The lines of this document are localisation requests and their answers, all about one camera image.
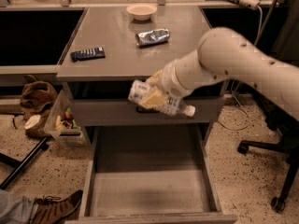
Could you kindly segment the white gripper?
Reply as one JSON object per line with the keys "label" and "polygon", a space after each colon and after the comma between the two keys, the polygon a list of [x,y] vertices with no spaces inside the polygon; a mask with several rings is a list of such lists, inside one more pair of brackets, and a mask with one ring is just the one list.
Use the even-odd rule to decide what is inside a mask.
{"label": "white gripper", "polygon": [[[155,72],[146,80],[146,82],[151,86],[160,85],[161,89],[174,99],[182,99],[189,96],[192,93],[192,90],[186,89],[179,82],[176,73],[177,64],[178,59],[175,59],[168,63],[163,69]],[[149,94],[141,99],[139,104],[147,109],[165,105],[166,96],[161,90],[153,89]]]}

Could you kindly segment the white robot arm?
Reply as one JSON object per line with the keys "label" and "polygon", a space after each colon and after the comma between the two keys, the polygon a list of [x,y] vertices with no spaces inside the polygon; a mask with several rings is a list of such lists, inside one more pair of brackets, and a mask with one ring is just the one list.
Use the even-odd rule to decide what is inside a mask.
{"label": "white robot arm", "polygon": [[295,119],[299,119],[299,68],[271,58],[243,35],[228,28],[211,29],[197,48],[168,63],[147,79],[147,109],[181,100],[194,90],[234,79],[245,83]]}

